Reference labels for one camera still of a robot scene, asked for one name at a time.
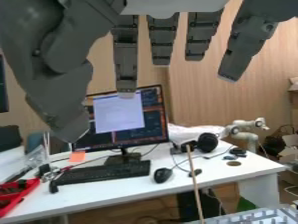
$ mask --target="monitor screen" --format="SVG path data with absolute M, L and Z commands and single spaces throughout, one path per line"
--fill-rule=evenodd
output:
M 139 88 L 133 98 L 117 93 L 88 95 L 91 130 L 74 144 L 87 152 L 169 141 L 161 86 Z
M 4 73 L 4 57 L 0 54 L 0 113 L 8 112 L 8 98 L 6 88 L 6 73 Z

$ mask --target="wooden pole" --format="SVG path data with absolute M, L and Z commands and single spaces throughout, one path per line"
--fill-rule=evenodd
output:
M 201 218 L 201 224 L 205 224 L 205 219 L 204 219 L 204 215 L 203 215 L 203 203 L 201 203 L 201 199 L 200 199 L 199 184 L 197 184 L 197 178 L 196 178 L 196 174 L 195 174 L 195 166 L 193 166 L 193 159 L 192 159 L 189 145 L 187 145 L 187 149 L 188 149 L 188 157 L 189 157 L 189 166 L 191 166 L 192 177 L 193 177 L 193 188 L 195 188 L 193 190 L 195 190 L 195 196 L 196 196 L 199 214 L 200 214 L 199 218 Z

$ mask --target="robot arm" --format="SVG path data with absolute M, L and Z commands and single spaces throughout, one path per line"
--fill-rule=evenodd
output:
M 75 142 L 90 129 L 83 107 L 87 55 L 116 25 L 125 1 L 0 0 L 2 47 L 27 101 L 56 135 Z
M 235 120 L 233 125 L 236 125 L 240 129 L 245 129 L 245 130 L 251 130 L 255 127 L 261 128 L 265 131 L 269 130 L 269 127 L 266 126 L 266 121 L 265 121 L 264 117 L 260 117 L 253 121 Z
M 297 0 L 244 0 L 219 70 L 221 78 L 232 82 L 240 80 L 278 23 L 298 15 L 297 8 Z
M 263 130 L 269 130 L 266 126 L 265 118 L 257 118 L 253 121 L 235 120 L 233 125 L 227 126 L 227 136 L 231 135 L 232 138 L 248 141 L 248 150 L 256 153 L 259 144 L 259 135 L 248 132 L 252 128 L 261 128 Z

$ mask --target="desk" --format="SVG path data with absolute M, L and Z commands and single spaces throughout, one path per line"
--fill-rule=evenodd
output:
M 220 142 L 213 154 L 225 152 L 231 144 Z M 136 151 L 147 153 L 153 146 L 140 147 Z M 0 220 L 0 223 L 20 223 L 24 221 L 43 219 L 50 216 L 62 216 L 83 210 L 100 208 L 136 200 L 143 200 L 163 195 L 176 194 L 193 190 L 192 178 L 188 174 L 175 169 L 172 178 L 164 184 L 156 184 L 152 175 L 156 169 L 173 167 L 175 163 L 169 155 L 169 143 L 159 145 L 156 150 L 144 159 L 152 160 L 152 174 L 148 177 L 139 177 L 121 180 L 67 185 L 60 187 L 58 194 L 48 192 L 48 183 L 42 184 L 35 192 L 15 210 Z M 87 159 L 115 154 L 111 151 L 90 153 Z M 257 206 L 266 207 L 280 203 L 277 173 L 285 167 L 266 158 L 248 152 L 248 157 L 241 158 L 239 167 L 227 165 L 227 161 L 219 156 L 211 160 L 195 159 L 196 168 L 203 169 L 203 174 L 197 177 L 200 187 L 212 187 L 229 182 L 239 182 L 241 195 Z M 176 155 L 176 161 L 185 160 L 187 154 Z M 100 165 L 104 160 L 90 165 Z M 55 163 L 58 166 L 68 165 L 68 161 Z M 181 165 L 189 169 L 188 162 Z

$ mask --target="keyboard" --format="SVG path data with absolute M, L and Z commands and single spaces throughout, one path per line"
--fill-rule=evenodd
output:
M 95 181 L 115 180 L 132 177 L 149 176 L 151 160 L 132 163 L 94 166 L 67 171 L 58 180 L 56 185 L 79 184 Z

